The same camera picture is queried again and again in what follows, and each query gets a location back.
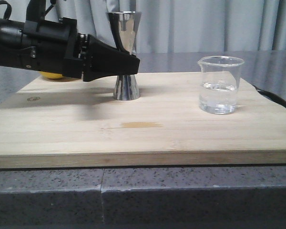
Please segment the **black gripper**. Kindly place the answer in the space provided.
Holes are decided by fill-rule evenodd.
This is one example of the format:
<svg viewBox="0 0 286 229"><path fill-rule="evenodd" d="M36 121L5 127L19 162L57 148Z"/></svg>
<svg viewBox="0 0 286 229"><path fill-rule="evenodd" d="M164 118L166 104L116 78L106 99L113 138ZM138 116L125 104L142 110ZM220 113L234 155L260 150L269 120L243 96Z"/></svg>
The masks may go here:
<svg viewBox="0 0 286 229"><path fill-rule="evenodd" d="M137 74L140 60L88 35L82 59L77 21L41 20L21 23L20 66L27 70L59 73L65 77L82 77L90 82L108 76Z"/></svg>

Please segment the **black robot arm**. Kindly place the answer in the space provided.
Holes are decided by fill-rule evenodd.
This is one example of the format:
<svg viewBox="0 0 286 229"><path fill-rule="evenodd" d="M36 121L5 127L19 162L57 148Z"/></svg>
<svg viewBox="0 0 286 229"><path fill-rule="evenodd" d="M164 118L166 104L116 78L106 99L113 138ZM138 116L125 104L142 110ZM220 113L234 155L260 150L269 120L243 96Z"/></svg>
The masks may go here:
<svg viewBox="0 0 286 229"><path fill-rule="evenodd" d="M50 8L32 0L25 22L12 21L7 5L0 18L0 66L58 73L90 82L107 76L136 74L139 59L90 34L77 31L75 19L45 20Z"/></svg>

